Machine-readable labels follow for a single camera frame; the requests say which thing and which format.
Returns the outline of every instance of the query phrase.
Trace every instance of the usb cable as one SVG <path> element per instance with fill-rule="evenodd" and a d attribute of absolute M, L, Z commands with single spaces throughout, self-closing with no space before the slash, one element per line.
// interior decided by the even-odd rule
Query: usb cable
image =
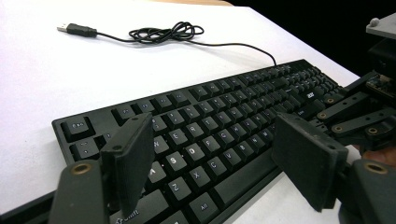
<path fill-rule="evenodd" d="M 142 28 L 138 30 L 132 30 L 129 32 L 129 36 L 132 39 L 120 39 L 112 35 L 99 33 L 96 31 L 96 29 L 92 29 L 91 27 L 80 26 L 74 23 L 62 24 L 61 26 L 58 26 L 57 29 L 58 31 L 66 32 L 70 35 L 81 35 L 85 37 L 96 37 L 97 35 L 102 35 L 107 38 L 111 38 L 124 43 L 137 42 L 146 45 L 156 45 L 172 39 L 176 41 L 186 41 L 192 44 L 207 46 L 207 47 L 244 46 L 251 49 L 256 49 L 268 55 L 274 62 L 274 66 L 276 66 L 276 60 L 270 53 L 248 44 L 243 44 L 243 43 L 204 44 L 204 43 L 192 41 L 192 39 L 196 35 L 202 35 L 204 33 L 204 28 L 197 25 L 191 25 L 187 21 L 180 21 L 171 29 Z"/>

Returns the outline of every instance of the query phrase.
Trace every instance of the keyboard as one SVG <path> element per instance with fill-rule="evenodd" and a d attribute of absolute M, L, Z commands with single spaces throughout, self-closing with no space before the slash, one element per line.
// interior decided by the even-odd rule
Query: keyboard
<path fill-rule="evenodd" d="M 306 60 L 56 119 L 67 164 L 100 159 L 126 120 L 152 114 L 155 161 L 134 212 L 110 223 L 222 223 L 276 178 L 276 113 L 312 119 L 341 87 Z"/>

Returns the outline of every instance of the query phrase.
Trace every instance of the white surface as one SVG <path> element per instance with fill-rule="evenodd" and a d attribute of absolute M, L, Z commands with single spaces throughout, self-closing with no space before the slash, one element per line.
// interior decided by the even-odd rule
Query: white surface
<path fill-rule="evenodd" d="M 272 53 L 278 63 L 307 59 L 343 86 L 357 79 L 248 7 L 3 0 L 0 213 L 56 189 L 65 162 L 51 127 L 54 119 L 272 65 L 266 55 L 244 47 L 173 42 L 145 48 L 56 30 L 62 22 L 74 22 L 127 37 L 133 29 L 170 28 L 178 21 L 204 27 L 195 41 L 250 44 Z M 338 222 L 337 209 L 317 214 L 286 177 L 255 199 L 236 223 Z"/>

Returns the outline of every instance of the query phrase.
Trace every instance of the usb plug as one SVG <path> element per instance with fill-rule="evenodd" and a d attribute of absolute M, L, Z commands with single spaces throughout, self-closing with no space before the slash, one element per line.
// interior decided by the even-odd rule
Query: usb plug
<path fill-rule="evenodd" d="M 81 35 L 85 37 L 95 37 L 97 35 L 96 29 L 92 29 L 88 26 L 80 26 L 74 23 L 62 24 L 57 27 L 58 31 L 66 32 L 70 35 Z"/>

